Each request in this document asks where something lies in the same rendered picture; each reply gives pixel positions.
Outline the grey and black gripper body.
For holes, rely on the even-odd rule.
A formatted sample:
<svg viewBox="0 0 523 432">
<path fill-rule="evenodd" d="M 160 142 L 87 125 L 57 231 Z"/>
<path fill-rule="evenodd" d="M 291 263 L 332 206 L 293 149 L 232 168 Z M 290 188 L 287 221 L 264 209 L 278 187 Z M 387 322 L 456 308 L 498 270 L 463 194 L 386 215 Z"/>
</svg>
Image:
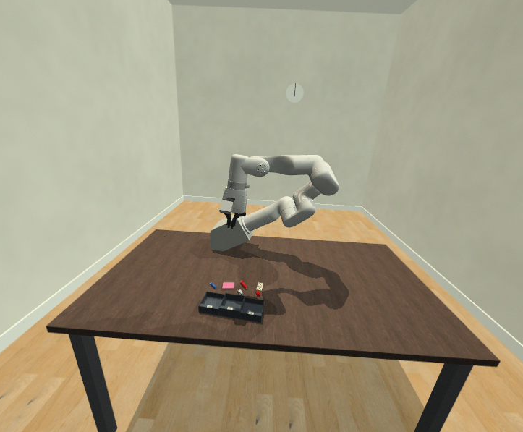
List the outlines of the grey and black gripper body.
<svg viewBox="0 0 523 432">
<path fill-rule="evenodd" d="M 235 198 L 232 213 L 244 213 L 247 205 L 247 190 L 235 190 L 226 187 L 224 190 L 223 198 Z"/>
</svg>

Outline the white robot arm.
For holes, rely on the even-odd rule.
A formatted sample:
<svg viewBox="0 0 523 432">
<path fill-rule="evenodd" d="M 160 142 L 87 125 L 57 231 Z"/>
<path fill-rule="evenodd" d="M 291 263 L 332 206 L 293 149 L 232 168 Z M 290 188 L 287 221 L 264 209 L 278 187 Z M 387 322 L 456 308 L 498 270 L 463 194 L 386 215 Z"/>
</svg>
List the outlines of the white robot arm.
<svg viewBox="0 0 523 432">
<path fill-rule="evenodd" d="M 330 168 L 318 155 L 295 156 L 252 156 L 234 154 L 231 157 L 227 187 L 245 190 L 247 175 L 263 177 L 268 172 L 285 175 L 307 174 L 310 178 L 305 186 L 290 197 L 282 197 L 275 203 L 246 216 L 241 216 L 246 233 L 274 222 L 281 216 L 285 227 L 293 227 L 310 218 L 316 211 L 313 199 L 323 195 L 334 195 L 339 184 Z"/>
</svg>

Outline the grey rack of bins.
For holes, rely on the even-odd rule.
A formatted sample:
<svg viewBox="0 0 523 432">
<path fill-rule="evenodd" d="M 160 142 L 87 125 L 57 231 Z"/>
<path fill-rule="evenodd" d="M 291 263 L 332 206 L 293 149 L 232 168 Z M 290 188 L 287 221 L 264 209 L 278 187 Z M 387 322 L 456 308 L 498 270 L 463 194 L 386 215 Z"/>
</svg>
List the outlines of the grey rack of bins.
<svg viewBox="0 0 523 432">
<path fill-rule="evenodd" d="M 261 323 L 264 300 L 229 293 L 206 292 L 198 308 L 199 313 Z"/>
</svg>

